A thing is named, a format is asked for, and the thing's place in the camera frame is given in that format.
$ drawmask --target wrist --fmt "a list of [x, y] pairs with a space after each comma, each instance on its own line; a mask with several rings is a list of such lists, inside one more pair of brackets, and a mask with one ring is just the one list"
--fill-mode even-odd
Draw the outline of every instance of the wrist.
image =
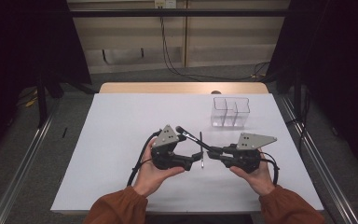
[[275, 190], [275, 186], [271, 184], [271, 185], [266, 185], [264, 188], [262, 188], [257, 193], [260, 196], [266, 196], [266, 195], [270, 194], [273, 190]]
[[144, 196], [146, 198], [147, 198], [147, 196], [150, 195], [150, 191], [147, 190], [147, 188], [141, 187], [141, 186], [136, 185], [136, 184], [132, 188], [133, 188], [133, 190], [135, 190], [135, 192], [137, 194], [142, 195], [142, 196]]

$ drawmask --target transparent box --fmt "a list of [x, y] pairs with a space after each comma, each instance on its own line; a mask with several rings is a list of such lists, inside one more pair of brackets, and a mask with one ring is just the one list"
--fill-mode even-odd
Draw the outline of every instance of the transparent box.
[[211, 123], [214, 127], [243, 127], [249, 113], [248, 98], [215, 97]]

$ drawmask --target orange sleeve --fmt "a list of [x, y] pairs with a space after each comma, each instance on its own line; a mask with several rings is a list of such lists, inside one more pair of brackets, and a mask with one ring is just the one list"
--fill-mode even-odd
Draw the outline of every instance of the orange sleeve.
[[303, 198], [281, 186], [259, 200], [267, 224], [324, 223], [324, 217]]
[[89, 210], [84, 224], [145, 224], [147, 199], [132, 187], [104, 195]]

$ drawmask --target white tabletop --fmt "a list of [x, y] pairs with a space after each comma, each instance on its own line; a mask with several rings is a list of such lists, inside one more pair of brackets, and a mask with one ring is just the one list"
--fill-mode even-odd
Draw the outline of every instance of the white tabletop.
[[[126, 187], [131, 168], [150, 134], [165, 125], [182, 126], [209, 146], [237, 143], [240, 133], [274, 136], [264, 146], [281, 168], [278, 184], [297, 192], [316, 210], [323, 206], [271, 94], [218, 95], [247, 97], [250, 115], [244, 128], [212, 127], [211, 94], [100, 93], [88, 117], [57, 193], [53, 212], [87, 213], [101, 196]], [[179, 143], [178, 155], [191, 156], [200, 147]], [[193, 163], [189, 172], [167, 179], [148, 197], [153, 214], [238, 214], [260, 211], [258, 196], [221, 161], [204, 155], [204, 168]]]

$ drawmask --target human hand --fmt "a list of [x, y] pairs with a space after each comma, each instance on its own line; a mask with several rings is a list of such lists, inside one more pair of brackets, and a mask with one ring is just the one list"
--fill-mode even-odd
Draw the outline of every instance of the human hand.
[[237, 166], [231, 166], [229, 170], [235, 175], [245, 179], [251, 188], [260, 196], [267, 195], [275, 189], [271, 176], [269, 175], [269, 166], [266, 161], [261, 161], [258, 169], [250, 174], [247, 174]]
[[173, 167], [168, 170], [159, 170], [151, 161], [151, 147], [156, 138], [152, 139], [146, 147], [142, 162], [145, 162], [139, 170], [133, 189], [145, 197], [154, 193], [162, 182], [168, 177], [178, 175], [185, 171], [183, 167]]

